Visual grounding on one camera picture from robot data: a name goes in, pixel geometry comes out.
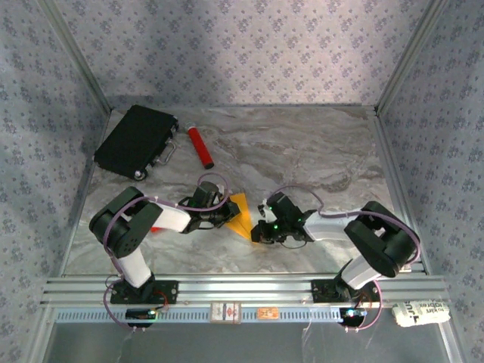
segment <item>red cylinder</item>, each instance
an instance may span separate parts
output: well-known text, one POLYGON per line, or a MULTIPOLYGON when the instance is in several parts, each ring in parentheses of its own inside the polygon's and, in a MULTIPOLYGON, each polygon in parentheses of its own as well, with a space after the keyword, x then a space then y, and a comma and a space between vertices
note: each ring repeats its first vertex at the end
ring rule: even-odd
POLYGON ((200 158, 203 167, 205 169, 213 168, 214 164, 212 157, 210 156, 209 151, 206 149, 205 143, 203 142, 203 139, 195 126, 188 127, 188 136, 190 136, 191 142, 195 146, 195 150, 198 153, 198 157, 200 158))

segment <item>label sticker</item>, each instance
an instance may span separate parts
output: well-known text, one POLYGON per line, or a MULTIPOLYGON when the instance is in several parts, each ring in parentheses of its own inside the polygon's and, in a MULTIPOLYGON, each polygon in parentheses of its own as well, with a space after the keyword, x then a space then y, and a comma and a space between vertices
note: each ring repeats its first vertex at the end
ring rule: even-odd
POLYGON ((239 302, 212 302, 210 304, 210 321, 212 323, 239 324, 239 302))
POLYGON ((277 320, 279 319, 279 308, 258 308, 257 318, 259 320, 277 320))

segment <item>orange sticker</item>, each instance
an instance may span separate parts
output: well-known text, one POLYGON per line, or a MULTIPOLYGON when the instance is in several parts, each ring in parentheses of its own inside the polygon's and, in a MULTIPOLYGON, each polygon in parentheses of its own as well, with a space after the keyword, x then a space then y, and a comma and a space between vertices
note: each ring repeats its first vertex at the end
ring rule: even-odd
POLYGON ((276 320, 279 319, 279 308, 258 308, 257 318, 259 320, 276 320))

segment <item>yellow object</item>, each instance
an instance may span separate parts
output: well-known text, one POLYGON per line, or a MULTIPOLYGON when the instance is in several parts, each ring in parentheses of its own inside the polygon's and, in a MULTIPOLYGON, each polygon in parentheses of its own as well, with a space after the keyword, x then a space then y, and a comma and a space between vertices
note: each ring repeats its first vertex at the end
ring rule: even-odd
POLYGON ((225 223, 232 231, 250 240, 250 231, 252 231, 252 221, 250 220, 249 205, 244 193, 230 196, 231 201, 239 206, 240 214, 230 222, 225 223))

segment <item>patterned wallpaper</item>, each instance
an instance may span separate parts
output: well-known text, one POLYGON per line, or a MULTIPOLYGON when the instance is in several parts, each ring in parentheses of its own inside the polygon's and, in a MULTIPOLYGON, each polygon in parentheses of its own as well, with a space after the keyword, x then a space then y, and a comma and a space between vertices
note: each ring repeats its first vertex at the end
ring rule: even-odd
POLYGON ((484 362, 484 3, 451 2, 383 118, 435 273, 484 362))
POLYGON ((376 104, 428 0, 57 0, 114 108, 376 104))
POLYGON ((35 2, 0 2, 0 362, 25 354, 104 124, 35 2))

